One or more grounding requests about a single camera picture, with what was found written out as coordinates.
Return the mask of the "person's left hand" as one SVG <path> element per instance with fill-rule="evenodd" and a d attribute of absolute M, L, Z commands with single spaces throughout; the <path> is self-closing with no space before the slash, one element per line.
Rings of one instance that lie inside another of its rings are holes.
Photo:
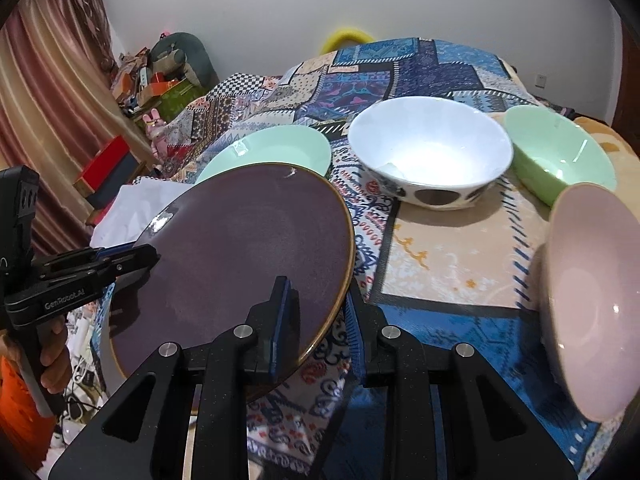
<path fill-rule="evenodd" d="M 66 318 L 58 316 L 49 323 L 49 329 L 43 337 L 40 363 L 44 366 L 40 384 L 50 393 L 62 393 L 72 377 L 70 352 L 66 347 Z M 22 350 L 7 330 L 1 331 L 1 356 L 9 361 L 17 372 L 20 371 Z"/>

